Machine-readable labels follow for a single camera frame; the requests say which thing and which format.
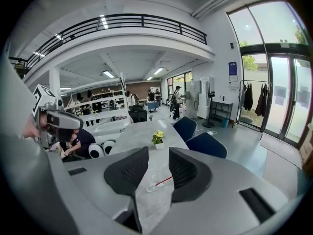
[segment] office chair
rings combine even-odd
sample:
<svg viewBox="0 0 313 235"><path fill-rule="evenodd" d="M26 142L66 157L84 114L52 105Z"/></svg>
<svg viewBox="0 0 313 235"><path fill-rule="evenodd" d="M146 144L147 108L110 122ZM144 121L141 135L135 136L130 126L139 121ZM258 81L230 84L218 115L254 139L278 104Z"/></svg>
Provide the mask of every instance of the office chair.
<svg viewBox="0 0 313 235"><path fill-rule="evenodd" d="M197 126L197 123L188 117L183 117L173 125L175 130L185 142L195 135Z"/></svg>
<svg viewBox="0 0 313 235"><path fill-rule="evenodd" d="M226 147L207 132L188 140L186 145L193 151L198 151L222 159L227 157Z"/></svg>
<svg viewBox="0 0 313 235"><path fill-rule="evenodd" d="M147 121L147 111L146 110L131 110L128 111L128 114L131 116L134 123L146 122Z"/></svg>

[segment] coat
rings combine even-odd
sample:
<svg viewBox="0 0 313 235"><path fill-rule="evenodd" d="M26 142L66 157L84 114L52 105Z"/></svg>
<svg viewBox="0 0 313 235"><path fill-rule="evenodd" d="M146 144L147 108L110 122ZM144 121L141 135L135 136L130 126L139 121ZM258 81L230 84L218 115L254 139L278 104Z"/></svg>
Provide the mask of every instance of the coat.
<svg viewBox="0 0 313 235"><path fill-rule="evenodd" d="M245 93L244 108L250 111L252 108L252 105L253 105L252 84L249 84Z"/></svg>
<svg viewBox="0 0 313 235"><path fill-rule="evenodd" d="M255 113L258 116L265 116L266 112L266 102L267 102L267 95L268 95L268 86L265 84L261 87L261 93L258 100L258 105L255 109Z"/></svg>

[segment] blue chair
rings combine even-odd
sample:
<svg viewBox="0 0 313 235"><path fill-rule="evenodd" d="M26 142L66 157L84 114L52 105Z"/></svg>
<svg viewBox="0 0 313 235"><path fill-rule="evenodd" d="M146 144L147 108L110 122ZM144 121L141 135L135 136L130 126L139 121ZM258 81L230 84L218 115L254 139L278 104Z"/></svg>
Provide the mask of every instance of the blue chair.
<svg viewBox="0 0 313 235"><path fill-rule="evenodd" d="M198 151L222 159L227 157L226 147L207 132L188 140L186 145L193 151Z"/></svg>
<svg viewBox="0 0 313 235"><path fill-rule="evenodd" d="M188 117L183 117L173 125L185 142L195 135L197 126L197 123Z"/></svg>

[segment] small table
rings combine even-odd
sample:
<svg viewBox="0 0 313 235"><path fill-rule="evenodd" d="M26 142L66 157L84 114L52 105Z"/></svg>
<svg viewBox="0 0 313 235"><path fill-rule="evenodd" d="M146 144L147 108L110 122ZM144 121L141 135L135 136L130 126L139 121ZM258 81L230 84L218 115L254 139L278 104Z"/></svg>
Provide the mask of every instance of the small table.
<svg viewBox="0 0 313 235"><path fill-rule="evenodd" d="M151 142L153 133L158 130L165 135L162 150L156 150ZM151 176L159 171L164 179L171 177L168 168L168 148L188 149L188 147L168 120L158 120L128 125L116 141L110 155L144 146L149 147L149 167L136 190L136 203L143 233L147 234L169 211L174 190L173 179L170 179L164 182L163 187L147 192Z"/></svg>
<svg viewBox="0 0 313 235"><path fill-rule="evenodd" d="M147 106L148 106L149 112L151 112L152 109L154 109L154 112L157 112L158 102L156 101L148 102Z"/></svg>

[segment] sky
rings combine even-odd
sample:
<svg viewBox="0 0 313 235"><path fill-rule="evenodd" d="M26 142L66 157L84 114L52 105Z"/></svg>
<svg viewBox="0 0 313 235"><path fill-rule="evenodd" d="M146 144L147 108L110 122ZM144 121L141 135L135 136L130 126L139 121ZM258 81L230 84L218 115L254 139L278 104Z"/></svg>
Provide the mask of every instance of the sky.
<svg viewBox="0 0 313 235"><path fill-rule="evenodd" d="M267 2L249 7L265 43L298 43L295 33L298 22L286 3ZM261 44L262 39L248 9L229 15L240 42L246 40L248 45Z"/></svg>

